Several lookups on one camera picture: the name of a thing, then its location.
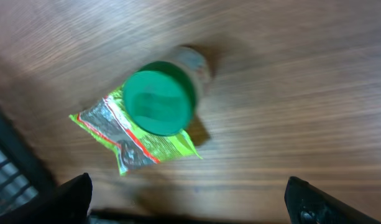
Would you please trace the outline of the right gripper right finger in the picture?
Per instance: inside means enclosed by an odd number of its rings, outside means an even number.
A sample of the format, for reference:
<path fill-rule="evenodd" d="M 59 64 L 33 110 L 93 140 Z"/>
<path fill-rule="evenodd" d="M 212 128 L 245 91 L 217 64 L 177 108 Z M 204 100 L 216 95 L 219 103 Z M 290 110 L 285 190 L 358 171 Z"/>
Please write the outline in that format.
<path fill-rule="evenodd" d="M 298 177 L 285 190 L 291 224 L 381 224 Z"/>

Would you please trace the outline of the green lid jar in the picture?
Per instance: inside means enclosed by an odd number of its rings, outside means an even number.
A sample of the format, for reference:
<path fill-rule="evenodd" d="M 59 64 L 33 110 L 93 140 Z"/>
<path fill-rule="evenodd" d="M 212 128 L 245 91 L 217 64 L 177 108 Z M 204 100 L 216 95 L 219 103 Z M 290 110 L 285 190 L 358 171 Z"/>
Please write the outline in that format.
<path fill-rule="evenodd" d="M 191 123 L 211 80 L 204 55 L 180 45 L 143 65 L 124 82 L 124 109 L 144 131 L 175 135 Z"/>

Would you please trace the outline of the grey plastic mesh basket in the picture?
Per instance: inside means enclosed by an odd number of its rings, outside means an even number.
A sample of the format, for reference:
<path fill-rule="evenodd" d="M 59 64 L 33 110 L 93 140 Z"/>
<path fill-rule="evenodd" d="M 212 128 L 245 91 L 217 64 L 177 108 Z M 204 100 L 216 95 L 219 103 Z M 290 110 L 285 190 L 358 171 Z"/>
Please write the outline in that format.
<path fill-rule="evenodd" d="M 0 110 L 0 216 L 56 186 L 50 171 Z"/>

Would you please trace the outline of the green candy bag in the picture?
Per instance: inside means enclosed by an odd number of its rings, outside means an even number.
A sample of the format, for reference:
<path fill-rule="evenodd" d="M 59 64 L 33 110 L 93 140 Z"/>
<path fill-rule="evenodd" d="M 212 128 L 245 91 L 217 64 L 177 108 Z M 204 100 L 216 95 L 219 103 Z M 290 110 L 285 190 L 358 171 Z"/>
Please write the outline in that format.
<path fill-rule="evenodd" d="M 121 175 L 141 167 L 199 155 L 183 129 L 173 136 L 157 136 L 138 127 L 125 111 L 120 86 L 87 110 L 71 114 L 70 119 L 115 154 Z"/>

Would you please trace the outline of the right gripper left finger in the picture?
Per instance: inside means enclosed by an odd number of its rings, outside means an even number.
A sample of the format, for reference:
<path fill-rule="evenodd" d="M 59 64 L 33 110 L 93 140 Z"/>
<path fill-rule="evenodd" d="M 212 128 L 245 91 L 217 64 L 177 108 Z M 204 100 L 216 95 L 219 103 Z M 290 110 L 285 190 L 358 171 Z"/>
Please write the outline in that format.
<path fill-rule="evenodd" d="M 81 174 L 42 193 L 27 204 L 0 216 L 0 224 L 86 223 L 93 184 L 89 174 Z"/>

